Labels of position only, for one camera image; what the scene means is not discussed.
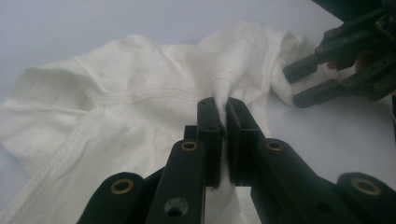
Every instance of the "white surface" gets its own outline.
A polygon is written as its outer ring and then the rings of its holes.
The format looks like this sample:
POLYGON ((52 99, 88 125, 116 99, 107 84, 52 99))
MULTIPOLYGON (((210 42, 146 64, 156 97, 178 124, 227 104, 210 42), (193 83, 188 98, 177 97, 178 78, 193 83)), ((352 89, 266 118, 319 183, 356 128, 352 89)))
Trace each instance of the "white surface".
MULTIPOLYGON (((262 1, 2 1, 0 99, 18 74, 34 64, 75 56, 128 34, 162 44, 197 43, 233 21, 252 19, 319 42, 340 24, 308 0, 262 1)), ((325 178, 345 172, 373 175, 396 189, 396 148, 388 103, 337 99, 294 109, 275 96, 268 103, 273 137, 291 144, 325 178)), ((0 160, 0 210, 26 181, 4 151, 0 160)))

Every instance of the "brass screw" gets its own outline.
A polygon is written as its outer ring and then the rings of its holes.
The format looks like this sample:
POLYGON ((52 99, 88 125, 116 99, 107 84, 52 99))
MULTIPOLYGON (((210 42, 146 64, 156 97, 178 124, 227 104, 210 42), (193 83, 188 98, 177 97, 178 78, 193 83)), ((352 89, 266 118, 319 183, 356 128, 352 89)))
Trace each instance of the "brass screw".
POLYGON ((282 151, 284 149, 282 145, 276 142, 267 142, 265 143, 265 146, 273 151, 282 151))
POLYGON ((181 144, 181 149, 183 149, 185 151, 194 151, 197 148, 198 148, 198 146, 194 142, 185 142, 185 143, 181 144))
POLYGON ((350 180, 352 186, 358 191, 371 195, 378 196, 381 194, 381 189, 372 181, 362 178, 352 178, 350 180))
POLYGON ((123 178, 116 180, 111 185, 110 189, 113 194, 124 194, 130 191, 133 187, 134 187, 134 181, 128 178, 123 178))

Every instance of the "stitching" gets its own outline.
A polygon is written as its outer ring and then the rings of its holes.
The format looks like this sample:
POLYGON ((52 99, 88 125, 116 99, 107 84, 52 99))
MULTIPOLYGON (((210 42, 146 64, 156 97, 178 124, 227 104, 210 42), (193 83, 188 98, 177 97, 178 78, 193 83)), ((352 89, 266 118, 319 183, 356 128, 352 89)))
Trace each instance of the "stitching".
POLYGON ((14 222, 18 223, 22 215, 26 210, 32 205, 38 195, 44 190, 48 185, 50 180, 59 172, 64 161, 70 156, 71 149, 75 146, 82 132, 88 127, 88 122, 91 120, 91 116, 86 116, 82 119, 81 124, 76 127, 76 129, 70 133, 70 135, 65 139, 64 144, 57 150, 56 154, 50 159, 49 164, 35 177, 33 177, 28 184, 21 191, 15 201, 10 203, 2 213, 0 213, 0 219, 8 219, 10 221, 13 217, 14 222))
POLYGON ((115 94, 95 94, 92 99, 97 105, 120 105, 147 100, 149 98, 174 97, 186 100, 201 100, 204 93, 192 93, 177 88, 153 89, 144 91, 123 92, 115 94))

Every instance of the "seam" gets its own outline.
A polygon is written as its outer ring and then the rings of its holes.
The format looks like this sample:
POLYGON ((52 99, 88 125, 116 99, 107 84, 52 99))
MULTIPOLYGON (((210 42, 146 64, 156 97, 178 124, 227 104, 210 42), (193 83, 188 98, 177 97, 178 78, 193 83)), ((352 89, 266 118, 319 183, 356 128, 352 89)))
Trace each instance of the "seam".
POLYGON ((37 175, 32 177, 28 184, 23 188, 17 198, 8 204, 8 206, 0 213, 0 219, 10 222, 18 223, 26 210, 32 206, 35 199, 42 193, 44 188, 48 185, 51 179, 59 172, 64 162, 69 158, 71 149, 76 145, 81 137, 81 134, 88 127, 88 122, 91 116, 86 116, 82 119, 73 132, 64 140, 63 144, 52 156, 48 165, 42 169, 37 175))

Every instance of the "fabric fold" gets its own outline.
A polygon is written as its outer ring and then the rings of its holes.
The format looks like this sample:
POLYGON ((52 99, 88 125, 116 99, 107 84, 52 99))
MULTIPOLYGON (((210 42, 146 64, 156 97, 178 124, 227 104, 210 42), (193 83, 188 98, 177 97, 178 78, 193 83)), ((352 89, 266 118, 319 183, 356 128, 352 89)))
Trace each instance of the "fabric fold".
MULTIPOLYGON (((76 223, 94 191, 119 172, 146 177, 166 164, 196 104, 213 96, 247 104, 266 136, 272 89, 292 105, 282 69, 306 53, 306 39, 241 21, 198 45, 161 45, 129 35, 59 63, 27 69, 0 106, 0 142, 31 176, 1 223, 76 223)), ((206 223, 259 223, 248 189, 206 192, 206 223)))

